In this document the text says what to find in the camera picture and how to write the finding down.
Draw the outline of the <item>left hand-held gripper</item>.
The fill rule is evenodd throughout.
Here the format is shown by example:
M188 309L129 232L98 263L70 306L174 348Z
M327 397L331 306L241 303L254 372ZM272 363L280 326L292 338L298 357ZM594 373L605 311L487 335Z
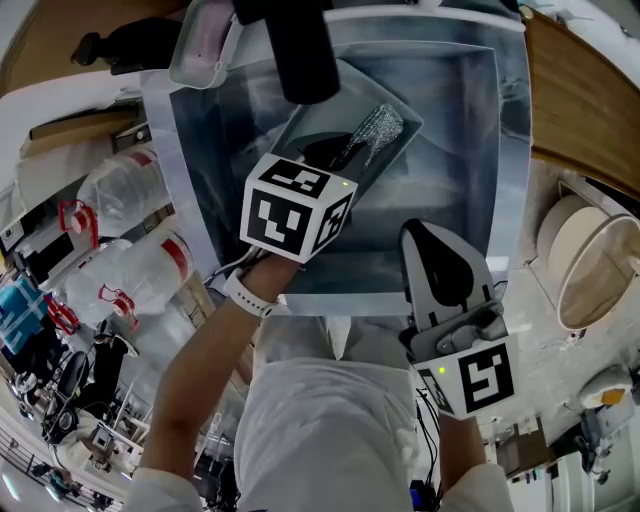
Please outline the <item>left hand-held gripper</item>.
M370 147L351 147L351 139L345 133L308 144L302 150L305 164L264 154L245 182L240 240L298 263L333 241L357 184L374 180ZM343 178L314 167L343 169Z

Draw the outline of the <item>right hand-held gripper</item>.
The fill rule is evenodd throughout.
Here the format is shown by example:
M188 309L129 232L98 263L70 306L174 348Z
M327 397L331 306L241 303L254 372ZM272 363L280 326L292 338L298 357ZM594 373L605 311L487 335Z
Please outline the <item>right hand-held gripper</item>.
M400 246L412 304L412 330L401 339L418 385L457 420L514 397L516 338L506 328L502 301L493 299L482 254L454 232L418 219L402 226Z

